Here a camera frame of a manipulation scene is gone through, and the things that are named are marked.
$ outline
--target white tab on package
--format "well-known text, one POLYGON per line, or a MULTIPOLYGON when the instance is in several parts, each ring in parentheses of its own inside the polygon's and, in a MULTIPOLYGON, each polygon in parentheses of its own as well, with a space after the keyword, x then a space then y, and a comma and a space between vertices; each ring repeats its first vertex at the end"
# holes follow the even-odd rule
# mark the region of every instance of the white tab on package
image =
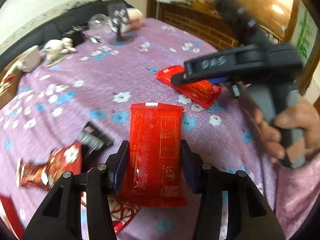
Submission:
POLYGON ((145 103, 145 106, 158 106, 158 103, 145 103))

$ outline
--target white plush toy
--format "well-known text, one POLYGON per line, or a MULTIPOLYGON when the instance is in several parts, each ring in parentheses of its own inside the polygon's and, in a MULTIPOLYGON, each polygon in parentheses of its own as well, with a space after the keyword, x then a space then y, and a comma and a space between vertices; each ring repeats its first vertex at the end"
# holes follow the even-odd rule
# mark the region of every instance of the white plush toy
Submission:
POLYGON ((68 54, 76 52, 72 45, 72 39, 63 38, 60 40, 49 40, 43 47, 43 51, 47 53, 47 61, 52 62, 57 59, 59 54, 68 54))

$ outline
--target bed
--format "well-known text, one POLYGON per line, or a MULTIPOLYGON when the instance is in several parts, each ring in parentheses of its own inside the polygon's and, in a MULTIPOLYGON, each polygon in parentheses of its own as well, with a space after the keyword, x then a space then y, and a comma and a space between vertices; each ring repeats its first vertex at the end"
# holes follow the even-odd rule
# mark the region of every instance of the bed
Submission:
MULTIPOLYGON (((205 110, 167 85, 157 81, 154 73, 170 65, 182 65, 191 57, 215 52, 205 41, 155 19, 145 19, 135 30, 136 39, 125 46, 111 46, 90 40, 77 46, 78 52, 47 68, 42 63, 20 80, 17 96, 0 110, 0 193, 11 196, 17 213, 26 227, 46 192, 36 188, 16 187, 17 160, 44 163, 53 149, 75 141, 84 125, 91 121, 114 140, 97 163, 105 162, 117 152, 121 142, 129 139, 130 105, 160 102, 183 106, 182 138, 191 150, 219 170, 246 171, 276 210, 287 238, 303 223, 315 203, 320 188, 307 168, 288 171, 279 167, 277 176, 263 151, 252 122, 239 104, 230 99, 223 87, 216 102, 205 110), (292 178, 307 178, 307 183, 292 178), (298 191, 308 194, 295 198, 298 191)), ((315 172, 319 158, 309 166, 315 172)), ((131 223, 118 234, 119 239, 190 239, 199 195, 193 195, 183 183, 186 207, 142 208, 131 223)), ((81 207, 83 239, 88 239, 85 208, 81 207)), ((227 214, 224 208, 220 239, 225 239, 227 214)))

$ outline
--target hand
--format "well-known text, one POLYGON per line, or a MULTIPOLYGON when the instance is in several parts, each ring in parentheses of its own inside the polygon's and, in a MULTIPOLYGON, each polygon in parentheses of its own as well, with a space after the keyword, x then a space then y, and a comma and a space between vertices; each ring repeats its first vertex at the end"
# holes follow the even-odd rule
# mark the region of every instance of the hand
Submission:
POLYGON ((271 127, 264 119, 262 112, 257 109, 254 119, 260 129, 262 138, 270 154, 272 163, 277 163, 278 159, 283 159, 285 151, 291 162, 295 162, 302 154, 311 158, 320 150, 320 118, 317 110, 307 100, 300 97, 299 103, 291 106, 274 120, 274 125, 283 129, 302 128, 304 137, 293 145, 284 149, 280 145, 280 132, 271 127))

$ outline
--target gray handle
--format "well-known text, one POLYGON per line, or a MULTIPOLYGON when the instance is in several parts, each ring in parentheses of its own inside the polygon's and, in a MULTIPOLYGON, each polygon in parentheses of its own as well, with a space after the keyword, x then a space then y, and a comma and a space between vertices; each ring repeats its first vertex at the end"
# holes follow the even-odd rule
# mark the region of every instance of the gray handle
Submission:
MULTIPOLYGON (((282 84, 252 84, 248 87, 247 93, 262 111, 265 120, 273 125, 274 118, 290 106, 298 103, 298 91, 292 83, 282 84)), ((279 129, 281 133, 280 144, 286 149, 301 137, 302 129, 279 129)), ((280 160, 281 164, 289 168, 298 168, 305 163, 303 155, 296 162, 292 163, 286 153, 285 158, 280 160)))

